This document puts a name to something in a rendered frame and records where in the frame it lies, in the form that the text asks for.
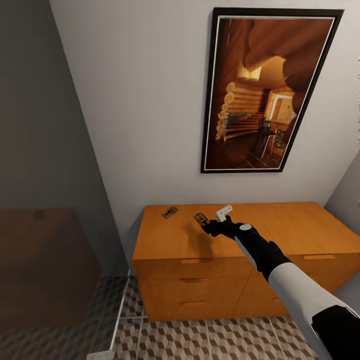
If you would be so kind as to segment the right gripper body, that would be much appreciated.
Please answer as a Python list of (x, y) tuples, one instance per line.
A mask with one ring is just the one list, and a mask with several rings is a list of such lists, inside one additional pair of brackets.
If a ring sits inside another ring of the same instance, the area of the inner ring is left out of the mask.
[(226, 227), (233, 222), (231, 220), (231, 216), (227, 215), (225, 217), (226, 220), (224, 222), (213, 222), (211, 225), (209, 225), (210, 233), (213, 237), (216, 237), (219, 234), (223, 234), (224, 236), (227, 236)]

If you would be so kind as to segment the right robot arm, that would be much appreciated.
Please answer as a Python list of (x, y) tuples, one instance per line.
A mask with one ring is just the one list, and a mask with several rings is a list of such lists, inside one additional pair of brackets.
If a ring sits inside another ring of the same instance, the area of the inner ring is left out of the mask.
[(234, 223), (217, 211), (211, 225), (201, 225), (213, 237), (236, 241), (253, 266), (262, 272), (289, 315), (321, 360), (360, 360), (360, 315), (298, 268), (273, 241), (251, 224)]

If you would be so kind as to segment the mousetrap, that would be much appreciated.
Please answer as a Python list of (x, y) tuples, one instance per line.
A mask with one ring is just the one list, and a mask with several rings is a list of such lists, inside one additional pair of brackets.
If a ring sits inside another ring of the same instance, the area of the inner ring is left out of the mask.
[(211, 225), (213, 223), (212, 221), (207, 219), (207, 217), (205, 217), (205, 215), (202, 212), (198, 212), (193, 217), (197, 220), (197, 222), (200, 225), (204, 225), (204, 226), (208, 227), (209, 225)]
[(162, 216), (164, 216), (166, 219), (169, 219), (172, 215), (174, 215), (175, 213), (177, 213), (179, 211), (179, 209), (177, 207), (171, 207), (169, 210), (167, 210), (166, 212), (164, 212), (162, 214)]

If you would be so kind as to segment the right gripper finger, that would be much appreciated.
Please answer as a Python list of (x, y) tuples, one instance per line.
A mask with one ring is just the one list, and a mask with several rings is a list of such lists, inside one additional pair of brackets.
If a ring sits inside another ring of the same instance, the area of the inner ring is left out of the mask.
[(208, 235), (211, 233), (209, 226), (201, 225), (201, 227)]

